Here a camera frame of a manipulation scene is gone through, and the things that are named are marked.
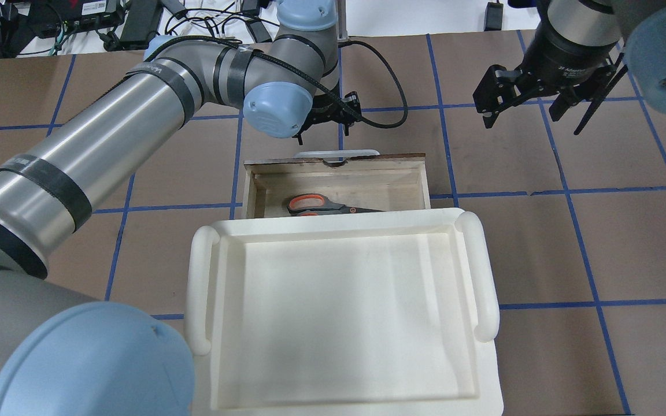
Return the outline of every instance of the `silver arm segment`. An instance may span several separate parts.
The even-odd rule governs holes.
[[[288,9],[294,7],[292,10],[280,6],[280,13],[289,16],[280,15],[282,25],[269,55],[320,81],[326,72],[336,73],[338,19],[335,2],[330,0],[325,12],[332,24],[308,31],[320,26],[322,12],[315,3],[319,2],[285,2]],[[286,26],[286,21],[298,28]],[[264,130],[273,124],[273,130],[286,122],[290,124],[285,126],[289,135],[293,135],[294,127],[301,127],[309,111],[305,94],[312,105],[316,90],[287,69],[252,56],[245,47],[203,40],[177,42],[137,70],[142,72],[125,79],[0,171],[2,266],[11,267],[11,260],[15,260],[22,271],[45,277],[48,255],[205,102],[243,108],[248,101],[245,98],[257,97],[246,103],[247,112],[259,108],[258,114],[252,115],[255,117],[246,113],[251,125]],[[279,87],[293,94],[269,104],[269,99],[279,95]],[[282,113],[265,112],[264,102],[266,110],[279,106]],[[287,120],[286,113],[295,109],[298,121]],[[38,176],[39,169],[45,169],[45,177],[42,173]],[[62,176],[62,180],[44,186],[43,182],[53,176],[48,172]],[[74,195],[79,192],[82,198]]]

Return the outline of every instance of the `blue tape grid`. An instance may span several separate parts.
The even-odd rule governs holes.
[[[526,45],[523,40],[523,36],[521,35],[521,32],[518,31],[516,32],[518,35],[521,48],[523,50],[526,50]],[[595,282],[594,282],[594,276],[592,275],[592,269],[590,267],[590,261],[589,258],[587,257],[587,251],[585,250],[584,247],[584,241],[582,240],[582,232],[579,229],[579,222],[577,221],[576,218],[576,213],[574,211],[574,205],[572,203],[572,198],[571,195],[574,194],[584,194],[584,193],[606,193],[606,192],[650,192],[650,191],[666,191],[666,186],[662,187],[627,187],[627,188],[595,188],[595,189],[569,189],[566,183],[566,179],[564,176],[564,172],[561,166],[561,161],[560,161],[560,156],[558,156],[558,152],[556,150],[556,146],[554,145],[553,142],[553,134],[552,134],[552,128],[550,127],[550,124],[548,123],[547,115],[545,113],[545,102],[541,99],[537,100],[531,100],[529,102],[523,103],[522,105],[539,105],[539,108],[542,113],[542,118],[544,120],[545,128],[547,131],[547,136],[549,139],[550,144],[552,145],[552,148],[554,149],[554,154],[555,158],[557,159],[557,165],[558,169],[560,170],[560,177],[562,179],[562,184],[563,188],[561,190],[545,190],[545,191],[539,191],[539,192],[532,192],[531,194],[528,194],[528,192],[525,191],[518,191],[518,192],[471,192],[471,193],[458,193],[457,192],[457,186],[456,186],[456,180],[454,177],[454,171],[453,171],[453,166],[452,166],[452,161],[451,161],[451,152],[450,152],[450,147],[449,147],[449,135],[447,135],[447,129],[446,129],[446,117],[444,114],[444,109],[447,108],[470,108],[474,107],[473,103],[444,103],[442,102],[442,95],[441,95],[441,81],[439,81],[438,77],[438,69],[436,67],[436,59],[433,51],[433,45],[431,44],[431,37],[430,35],[426,35],[426,42],[428,44],[428,53],[431,58],[431,68],[433,70],[433,75],[434,75],[434,83],[436,85],[436,97],[438,99],[438,105],[425,105],[425,106],[410,106],[410,110],[418,111],[418,110],[439,110],[439,116],[441,117],[441,129],[442,129],[442,135],[443,135],[443,141],[444,141],[444,151],[446,153],[446,159],[447,159],[447,166],[449,167],[449,181],[452,185],[452,194],[441,194],[441,195],[431,195],[433,199],[448,199],[448,198],[453,198],[454,199],[454,204],[458,204],[459,198],[492,198],[492,197],[510,197],[510,196],[528,196],[528,195],[565,195],[567,201],[568,201],[568,208],[570,210],[571,218],[573,221],[573,225],[575,228],[576,236],[578,239],[578,243],[580,245],[580,250],[582,253],[582,259],[585,265],[585,269],[587,272],[587,278],[589,279],[589,284],[590,284],[590,290],[593,293],[593,301],[589,302],[560,302],[560,303],[512,303],[512,304],[503,304],[500,305],[501,310],[541,310],[541,309],[557,309],[557,308],[577,308],[577,307],[594,307],[595,310],[597,310],[598,313],[598,318],[600,322],[600,326],[603,331],[603,337],[605,339],[606,347],[608,350],[608,357],[611,363],[611,366],[613,367],[613,375],[616,379],[616,386],[618,387],[619,390],[619,397],[621,400],[621,405],[624,408],[624,412],[626,414],[631,414],[631,409],[628,405],[627,398],[626,398],[626,393],[624,392],[623,389],[623,384],[621,380],[621,375],[618,370],[618,365],[615,361],[615,355],[613,353],[613,347],[611,343],[611,337],[610,334],[608,333],[608,327],[605,324],[605,316],[603,315],[602,308],[603,307],[608,307],[608,306],[639,306],[639,305],[666,305],[666,299],[642,299],[642,300],[600,300],[600,297],[597,293],[597,287],[595,287]],[[72,56],[71,58],[71,64],[69,64],[69,69],[66,73],[66,78],[64,79],[64,84],[63,87],[61,88],[61,94],[58,97],[58,102],[56,103],[56,107],[53,113],[53,118],[51,118],[50,124],[33,124],[33,125],[22,125],[22,126],[4,126],[0,127],[0,130],[12,130],[12,129],[48,129],[48,134],[50,134],[53,129],[60,127],[61,124],[56,124],[56,118],[58,116],[58,111],[60,110],[60,106],[63,102],[64,94],[66,92],[66,88],[69,83],[69,79],[71,79],[71,73],[74,67],[74,63],[76,62],[76,55]],[[343,65],[341,65],[340,68],[340,74],[341,74],[341,79],[343,79]],[[634,80],[634,77],[629,74],[629,80],[631,82],[632,88],[634,88],[635,96],[634,97],[620,97],[620,98],[607,98],[608,102],[632,102],[636,101],[639,102],[639,105],[642,109],[642,113],[644,113],[645,119],[647,121],[647,124],[650,128],[650,132],[653,135],[653,138],[657,144],[657,147],[659,149],[660,155],[663,158],[664,164],[666,165],[666,150],[664,149],[664,145],[661,142],[661,139],[659,139],[659,136],[656,132],[656,127],[654,126],[654,123],[651,119],[651,116],[649,114],[649,111],[647,109],[646,103],[644,102],[643,97],[641,96],[641,93],[639,91],[639,87],[636,84],[636,81]],[[402,108],[400,106],[393,106],[393,107],[379,107],[379,108],[367,108],[363,109],[365,113],[374,113],[374,112],[385,112],[385,111],[402,111]],[[238,134],[236,137],[236,150],[235,150],[235,169],[234,169],[234,174],[233,174],[233,189],[232,189],[232,201],[230,203],[209,203],[208,205],[169,205],[169,206],[130,206],[130,198],[132,195],[132,185],[135,181],[135,175],[133,174],[132,177],[130,177],[129,184],[128,184],[128,189],[127,193],[125,196],[125,202],[124,206],[122,208],[114,208],[114,209],[104,209],[104,210],[97,210],[95,211],[95,214],[105,214],[105,213],[122,213],[122,220],[121,220],[121,225],[120,229],[117,235],[116,243],[114,244],[114,253],[113,253],[113,260],[112,260],[112,265],[110,268],[109,272],[109,281],[108,281],[108,287],[106,288],[105,300],[109,300],[109,297],[111,295],[111,290],[113,287],[113,282],[114,282],[114,271],[116,271],[117,263],[119,260],[119,253],[120,253],[120,248],[121,248],[121,243],[122,243],[122,236],[124,234],[124,229],[127,224],[127,217],[128,214],[131,213],[132,211],[154,211],[154,210],[195,210],[195,209],[213,209],[213,208],[230,208],[230,218],[233,218],[235,215],[235,208],[238,206],[241,206],[241,203],[237,202],[237,192],[238,192],[238,171],[240,169],[240,152],[241,152],[241,136],[242,136],[242,128],[243,128],[243,115],[242,113],[239,113],[237,116],[236,115],[223,115],[223,116],[195,116],[193,117],[193,120],[214,120],[214,119],[228,119],[228,118],[237,118],[238,119]],[[344,142],[343,142],[343,129],[342,127],[339,127],[339,149],[344,148]],[[164,319],[164,320],[175,320],[175,319],[183,319],[183,314],[158,314],[154,315],[154,318],[156,319]]]
[[[526,52],[526,43],[523,40],[523,35],[520,31],[516,31],[518,34],[518,41],[520,42],[521,49],[523,53]],[[595,306],[595,311],[598,314],[598,322],[600,323],[600,330],[603,334],[603,340],[605,341],[605,348],[608,351],[608,360],[610,361],[610,368],[613,370],[613,378],[616,381],[616,387],[618,389],[619,398],[621,400],[621,405],[623,406],[623,411],[626,414],[631,414],[631,408],[628,405],[628,400],[626,398],[626,390],[623,387],[623,381],[621,379],[621,371],[619,371],[618,363],[616,363],[616,354],[613,352],[613,343],[611,341],[611,335],[608,332],[608,325],[605,322],[605,313],[603,313],[602,305],[600,305],[600,296],[598,294],[598,289],[595,286],[595,277],[593,276],[592,267],[590,266],[590,259],[587,257],[587,248],[584,246],[584,239],[582,237],[582,230],[579,228],[579,221],[577,220],[577,215],[574,210],[574,203],[572,201],[572,195],[568,192],[569,187],[567,186],[567,179],[565,177],[564,169],[562,168],[562,161],[560,160],[560,154],[557,150],[557,145],[554,142],[554,137],[552,134],[552,126],[549,124],[548,116],[546,115],[546,110],[544,108],[544,102],[541,98],[538,98],[539,109],[541,110],[541,117],[544,121],[544,126],[546,129],[546,134],[549,140],[549,144],[552,145],[552,150],[554,153],[554,158],[557,160],[557,168],[560,172],[560,179],[562,181],[562,188],[565,191],[565,198],[567,200],[567,206],[569,208],[569,213],[572,218],[572,224],[574,226],[574,232],[577,237],[577,243],[579,243],[579,251],[582,255],[582,262],[584,263],[584,270],[587,273],[587,282],[590,285],[590,292],[593,295],[593,303]]]

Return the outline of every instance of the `wooden drawer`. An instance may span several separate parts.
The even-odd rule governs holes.
[[[431,208],[423,153],[359,156],[343,162],[322,158],[246,161],[245,167],[243,218],[288,217],[289,199],[307,192],[373,210]]]

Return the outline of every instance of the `white label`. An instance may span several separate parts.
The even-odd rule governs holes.
[[[82,15],[93,15],[106,11],[106,0],[102,2],[84,3],[82,6]]]

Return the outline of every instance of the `table surface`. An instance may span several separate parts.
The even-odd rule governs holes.
[[[505,414],[666,414],[666,116],[624,79],[579,136],[586,103],[557,123],[531,100],[484,129],[471,93],[490,64],[515,66],[531,31],[370,39],[399,74],[401,127],[333,124],[296,140],[206,105],[50,258],[48,281],[128,303],[182,329],[199,226],[238,218],[245,160],[301,150],[426,153],[433,207],[484,223],[501,304]],[[0,164],[118,81],[141,52],[0,60]],[[344,48],[343,90],[365,115],[399,118],[384,68]]]

